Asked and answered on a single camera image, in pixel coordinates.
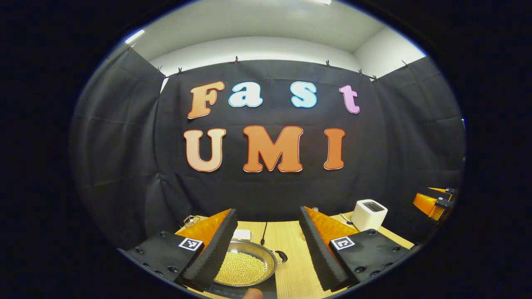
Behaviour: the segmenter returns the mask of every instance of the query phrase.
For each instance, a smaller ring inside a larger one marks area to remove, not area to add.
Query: small device
[[[379,229],[388,209],[374,200],[357,201],[351,222],[359,230]]]
[[[186,228],[189,228],[191,226],[193,226],[194,224],[200,222],[201,219],[199,216],[188,216],[185,220],[183,220],[183,223],[185,224],[185,227]]]

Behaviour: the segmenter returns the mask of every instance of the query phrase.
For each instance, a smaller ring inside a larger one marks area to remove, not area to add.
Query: wooden table
[[[343,214],[350,219],[353,212],[351,211]],[[331,217],[342,223],[346,222],[340,215],[334,215]],[[260,244],[262,233],[264,232],[264,225],[265,222],[239,221],[238,229],[251,230],[253,233],[252,242]],[[410,243],[384,227],[380,227],[378,231],[405,248],[410,249],[414,246],[413,243]],[[277,297],[279,299],[321,299],[345,290],[344,288],[336,292],[331,292],[329,290],[324,292],[321,289],[318,276],[312,265],[305,237],[303,236],[298,221],[268,222],[266,234],[264,235],[264,247],[270,250],[281,250],[288,256],[288,261],[284,264],[278,265],[275,272]],[[225,299],[225,297],[208,292],[198,292],[193,289],[190,290],[206,297]]]

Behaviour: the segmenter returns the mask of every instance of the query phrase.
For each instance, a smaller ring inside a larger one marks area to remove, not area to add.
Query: pink letter
[[[353,114],[359,113],[360,107],[355,105],[355,98],[358,95],[351,89],[351,85],[346,85],[340,88],[340,92],[344,94],[344,102],[347,110]]]

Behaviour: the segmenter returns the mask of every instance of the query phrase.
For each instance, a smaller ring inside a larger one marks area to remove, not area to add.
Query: black cable
[[[268,222],[266,222],[266,225],[264,226],[264,232],[262,233],[261,245],[264,245],[264,234],[266,234],[266,227],[267,226],[268,226]]]

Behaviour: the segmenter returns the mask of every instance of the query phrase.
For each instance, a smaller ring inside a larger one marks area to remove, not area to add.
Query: ceiling light
[[[323,3],[323,4],[326,4],[326,5],[329,5],[331,4],[332,0],[314,0],[316,2],[319,2],[319,3]]]
[[[135,40],[137,37],[141,36],[141,34],[143,34],[143,33],[144,33],[144,30],[141,30],[141,31],[133,34],[130,38],[126,39],[126,44],[129,44],[130,42]]]

